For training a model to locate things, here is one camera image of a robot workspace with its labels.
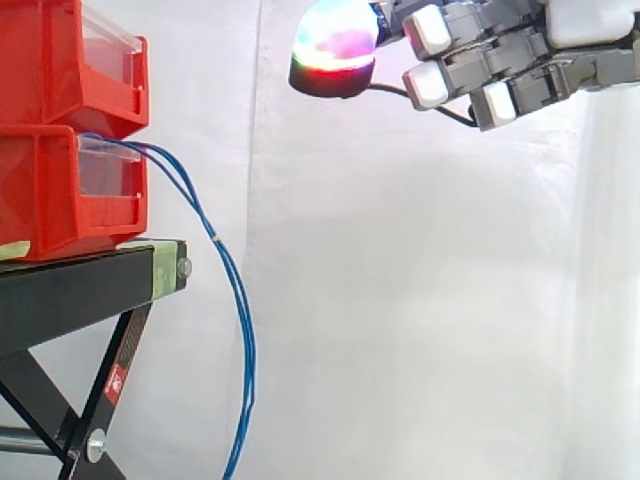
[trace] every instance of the metal screw head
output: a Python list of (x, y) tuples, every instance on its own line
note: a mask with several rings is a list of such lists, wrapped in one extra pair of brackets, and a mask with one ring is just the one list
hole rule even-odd
[(99, 428), (94, 430), (87, 441), (87, 460), (98, 463), (107, 452), (107, 434)]
[(178, 260), (178, 276), (183, 280), (186, 280), (193, 273), (193, 264), (188, 258), (181, 258)]

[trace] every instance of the stacked red bins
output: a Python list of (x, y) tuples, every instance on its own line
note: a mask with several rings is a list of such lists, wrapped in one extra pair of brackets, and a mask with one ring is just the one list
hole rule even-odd
[(0, 260), (113, 249), (147, 228), (147, 43), (80, 0), (0, 0)]

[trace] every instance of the green tape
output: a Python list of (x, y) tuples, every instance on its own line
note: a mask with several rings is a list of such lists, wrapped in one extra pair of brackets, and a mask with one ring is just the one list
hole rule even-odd
[(28, 241), (0, 245), (0, 262), (24, 258), (29, 254), (29, 250), (31, 250), (31, 242)]
[(178, 280), (178, 243), (163, 240), (133, 241), (120, 245), (120, 249), (153, 247), (153, 297), (152, 300), (174, 293)]

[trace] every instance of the black light base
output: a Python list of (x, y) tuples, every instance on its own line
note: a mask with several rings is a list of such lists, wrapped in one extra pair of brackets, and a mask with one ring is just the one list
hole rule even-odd
[(325, 71), (302, 65), (291, 57), (289, 84), (300, 93), (321, 98), (351, 98), (371, 83), (375, 62), (349, 70)]

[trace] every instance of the blue cable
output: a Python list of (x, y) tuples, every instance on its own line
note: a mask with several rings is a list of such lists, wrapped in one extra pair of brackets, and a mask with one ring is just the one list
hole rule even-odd
[[(100, 135), (96, 134), (85, 134), (84, 136), (127, 147), (147, 158), (158, 168), (160, 168), (160, 170), (169, 178), (171, 183), (178, 189), (180, 194), (187, 200), (191, 208), (196, 212), (196, 214), (200, 218), (200, 221), (202, 222), (205, 231), (207, 232), (207, 235), (213, 242), (213, 245), (216, 247), (216, 250), (220, 255), (222, 265), (225, 269), (225, 272), (229, 279), (229, 283), (231, 284), (231, 288), (233, 290), (244, 343), (244, 384), (242, 392), (242, 411), (240, 413), (240, 418), (238, 419), (236, 435), (229, 455), (229, 460), (222, 477), (223, 480), (230, 480), (233, 477), (238, 466), (238, 462), (242, 454), (242, 448), (244, 446), (247, 432), (249, 430), (253, 407), (255, 405), (255, 333), (253, 330), (253, 321), (251, 318), (251, 310), (249, 308), (247, 292), (240, 276), (240, 272), (238, 271), (238, 267), (233, 260), (233, 257), (231, 256), (229, 250), (224, 245), (224, 243), (220, 241), (216, 230), (213, 228), (211, 222), (207, 218), (202, 204), (200, 203), (200, 199), (196, 192), (195, 186), (193, 185), (186, 168), (178, 161), (176, 157), (171, 155), (163, 148), (148, 143), (128, 142), (111, 138), (103, 138)], [(171, 173), (171, 171), (160, 160), (151, 155), (148, 150), (157, 153), (164, 160), (166, 160), (166, 162), (176, 171), (184, 186), (181, 185), (180, 182)]]

